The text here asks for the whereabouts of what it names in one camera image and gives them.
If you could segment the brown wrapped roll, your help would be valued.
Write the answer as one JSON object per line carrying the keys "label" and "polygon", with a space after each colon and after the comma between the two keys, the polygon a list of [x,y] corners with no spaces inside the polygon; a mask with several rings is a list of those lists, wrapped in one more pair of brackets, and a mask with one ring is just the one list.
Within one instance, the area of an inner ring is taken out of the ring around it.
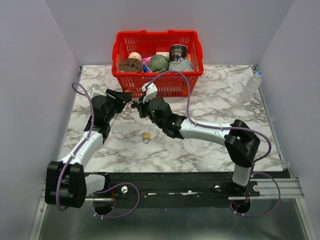
{"label": "brown wrapped roll", "polygon": [[119,69],[124,73],[140,73],[143,71],[143,64],[136,58],[127,58],[119,64]]}

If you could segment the pink packet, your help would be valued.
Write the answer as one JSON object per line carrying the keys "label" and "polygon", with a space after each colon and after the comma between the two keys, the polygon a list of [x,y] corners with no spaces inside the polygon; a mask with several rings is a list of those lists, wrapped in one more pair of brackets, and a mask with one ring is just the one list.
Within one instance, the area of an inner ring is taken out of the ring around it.
{"label": "pink packet", "polygon": [[151,73],[151,72],[152,72],[152,70],[151,70],[150,67],[149,67],[149,62],[150,62],[151,58],[152,58],[152,57],[149,56],[149,57],[145,57],[145,58],[142,58],[142,59],[141,59],[142,71],[143,71],[144,73]]}

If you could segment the black can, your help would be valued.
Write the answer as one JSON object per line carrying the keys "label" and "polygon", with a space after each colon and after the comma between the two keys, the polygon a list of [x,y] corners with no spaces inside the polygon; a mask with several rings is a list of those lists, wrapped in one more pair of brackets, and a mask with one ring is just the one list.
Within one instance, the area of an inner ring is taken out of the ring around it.
{"label": "black can", "polygon": [[188,48],[183,44],[173,44],[169,50],[169,63],[178,63],[187,58]]}

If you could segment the grey wrapped roll in basket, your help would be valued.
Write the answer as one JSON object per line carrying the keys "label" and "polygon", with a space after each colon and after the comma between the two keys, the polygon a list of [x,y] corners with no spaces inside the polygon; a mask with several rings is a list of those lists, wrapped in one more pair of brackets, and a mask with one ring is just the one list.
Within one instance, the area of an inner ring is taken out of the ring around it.
{"label": "grey wrapped roll in basket", "polygon": [[195,68],[190,59],[183,59],[182,61],[170,62],[168,70],[177,72],[194,72]]}

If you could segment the clear plastic bottle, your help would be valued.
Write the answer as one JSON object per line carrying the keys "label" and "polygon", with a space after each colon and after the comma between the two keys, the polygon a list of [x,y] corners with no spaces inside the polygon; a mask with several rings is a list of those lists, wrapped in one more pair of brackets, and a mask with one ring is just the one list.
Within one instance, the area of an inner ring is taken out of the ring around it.
{"label": "clear plastic bottle", "polygon": [[263,72],[257,71],[254,76],[248,79],[243,91],[240,94],[240,99],[243,102],[248,102],[254,96],[262,83],[262,76]]}

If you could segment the brass padlock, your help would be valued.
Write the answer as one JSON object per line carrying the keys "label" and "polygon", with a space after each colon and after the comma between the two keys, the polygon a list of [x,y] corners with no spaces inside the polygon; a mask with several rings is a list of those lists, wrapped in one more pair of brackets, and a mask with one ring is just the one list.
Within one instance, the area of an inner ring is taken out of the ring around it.
{"label": "brass padlock", "polygon": [[142,141],[144,144],[148,144],[151,139],[151,134],[149,132],[143,132],[142,133]]}

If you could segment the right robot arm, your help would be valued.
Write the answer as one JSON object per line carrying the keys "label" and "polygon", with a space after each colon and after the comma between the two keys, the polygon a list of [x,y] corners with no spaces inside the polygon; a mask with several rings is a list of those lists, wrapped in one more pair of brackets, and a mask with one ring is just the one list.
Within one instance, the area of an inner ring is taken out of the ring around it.
{"label": "right robot arm", "polygon": [[206,122],[192,123],[186,116],[172,112],[162,97],[143,103],[134,102],[131,107],[137,109],[140,118],[149,118],[165,135],[172,139],[197,139],[226,147],[234,163],[234,172],[230,191],[241,196],[248,190],[252,166],[257,154],[260,139],[242,121],[236,119],[230,125]]}

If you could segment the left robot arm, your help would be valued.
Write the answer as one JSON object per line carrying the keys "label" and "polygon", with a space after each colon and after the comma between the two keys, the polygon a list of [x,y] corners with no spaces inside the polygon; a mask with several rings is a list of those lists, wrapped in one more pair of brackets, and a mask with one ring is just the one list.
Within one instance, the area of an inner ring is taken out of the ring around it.
{"label": "left robot arm", "polygon": [[111,130],[111,120],[132,100],[130,92],[107,89],[105,94],[89,98],[91,115],[83,136],[60,161],[51,161],[46,170],[45,202],[60,211],[80,208],[87,196],[96,193],[104,198],[111,185],[104,173],[85,173],[94,153],[105,143]]}

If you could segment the green round ball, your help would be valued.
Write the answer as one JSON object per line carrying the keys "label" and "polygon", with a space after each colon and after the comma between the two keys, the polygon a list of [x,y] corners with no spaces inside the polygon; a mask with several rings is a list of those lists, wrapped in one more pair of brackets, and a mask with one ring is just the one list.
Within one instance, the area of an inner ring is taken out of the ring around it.
{"label": "green round ball", "polygon": [[169,60],[161,54],[155,54],[150,58],[148,67],[154,73],[165,72],[169,67]]}

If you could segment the beige egg shaped object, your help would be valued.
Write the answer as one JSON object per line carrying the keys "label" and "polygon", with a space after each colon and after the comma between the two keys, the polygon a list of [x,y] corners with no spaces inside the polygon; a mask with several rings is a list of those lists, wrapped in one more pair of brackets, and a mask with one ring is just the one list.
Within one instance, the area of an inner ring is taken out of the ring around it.
{"label": "beige egg shaped object", "polygon": [[139,61],[142,61],[142,56],[138,53],[138,52],[131,52],[129,55],[128,55],[128,58],[129,59],[137,59]]}

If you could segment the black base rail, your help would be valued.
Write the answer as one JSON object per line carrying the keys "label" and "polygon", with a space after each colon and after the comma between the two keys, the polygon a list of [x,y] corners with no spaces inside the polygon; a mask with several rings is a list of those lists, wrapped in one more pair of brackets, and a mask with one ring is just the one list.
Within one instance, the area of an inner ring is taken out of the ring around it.
{"label": "black base rail", "polygon": [[110,203],[120,209],[139,208],[226,208],[230,200],[260,196],[257,182],[246,187],[232,182],[231,172],[104,172],[110,193],[91,193],[86,200]]}

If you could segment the orange black padlock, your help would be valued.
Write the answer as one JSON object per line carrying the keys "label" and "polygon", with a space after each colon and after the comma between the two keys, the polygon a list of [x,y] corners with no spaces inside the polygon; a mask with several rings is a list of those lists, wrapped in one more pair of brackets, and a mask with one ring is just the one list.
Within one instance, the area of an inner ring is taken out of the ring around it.
{"label": "orange black padlock", "polygon": [[131,91],[129,91],[126,87],[123,87],[123,88],[122,88],[122,91],[123,91],[124,93],[130,93],[130,94],[131,94]]}

